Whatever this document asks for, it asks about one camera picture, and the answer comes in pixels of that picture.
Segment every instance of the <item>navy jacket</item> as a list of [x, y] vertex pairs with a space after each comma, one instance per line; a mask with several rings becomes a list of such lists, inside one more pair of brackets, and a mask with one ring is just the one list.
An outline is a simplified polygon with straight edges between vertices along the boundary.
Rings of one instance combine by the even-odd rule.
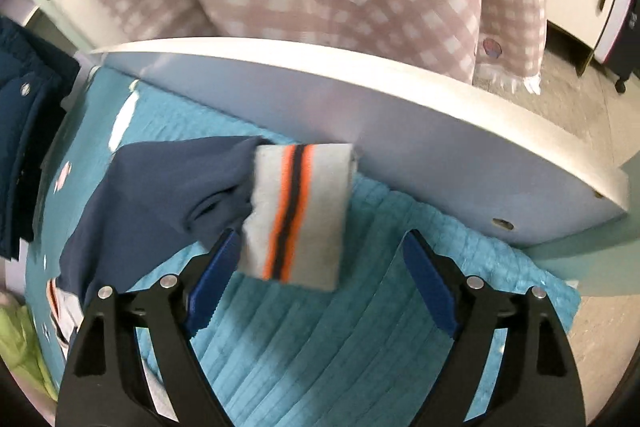
[[33, 240], [40, 165], [65, 115], [80, 66], [52, 44], [0, 17], [0, 257]]

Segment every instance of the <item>beige floor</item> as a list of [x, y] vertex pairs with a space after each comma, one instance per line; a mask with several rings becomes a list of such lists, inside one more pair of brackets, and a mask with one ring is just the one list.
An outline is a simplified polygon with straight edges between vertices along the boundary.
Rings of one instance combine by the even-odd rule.
[[[488, 82], [478, 87], [517, 103], [584, 140], [622, 165], [640, 151], [640, 81], [634, 76], [620, 95], [615, 75], [590, 66], [577, 78], [565, 37], [550, 33], [542, 64], [542, 94]], [[640, 340], [640, 295], [585, 297], [569, 334], [590, 421], [604, 406]]]

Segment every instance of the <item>striped cuff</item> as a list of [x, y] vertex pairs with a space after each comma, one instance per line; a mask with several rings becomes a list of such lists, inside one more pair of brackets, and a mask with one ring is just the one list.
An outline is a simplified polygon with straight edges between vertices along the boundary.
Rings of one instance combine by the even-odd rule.
[[349, 144], [258, 147], [239, 270], [334, 290], [355, 168]]

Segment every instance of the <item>yellow-green fabric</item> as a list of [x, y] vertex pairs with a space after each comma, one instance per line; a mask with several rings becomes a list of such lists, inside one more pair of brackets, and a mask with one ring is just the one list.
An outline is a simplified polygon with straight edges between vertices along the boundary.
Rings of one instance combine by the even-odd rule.
[[0, 357], [14, 375], [58, 400], [27, 306], [0, 308]]

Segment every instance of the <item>hole in board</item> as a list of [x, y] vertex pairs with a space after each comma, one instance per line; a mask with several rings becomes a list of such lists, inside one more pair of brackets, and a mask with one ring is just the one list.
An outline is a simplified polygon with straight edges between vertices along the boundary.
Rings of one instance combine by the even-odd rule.
[[492, 219], [491, 222], [496, 227], [499, 227], [500, 229], [503, 229], [503, 230], [509, 230], [509, 232], [511, 232], [511, 230], [515, 228], [513, 226], [513, 223], [510, 223], [506, 219], [500, 219], [499, 217], [494, 217], [494, 219]]

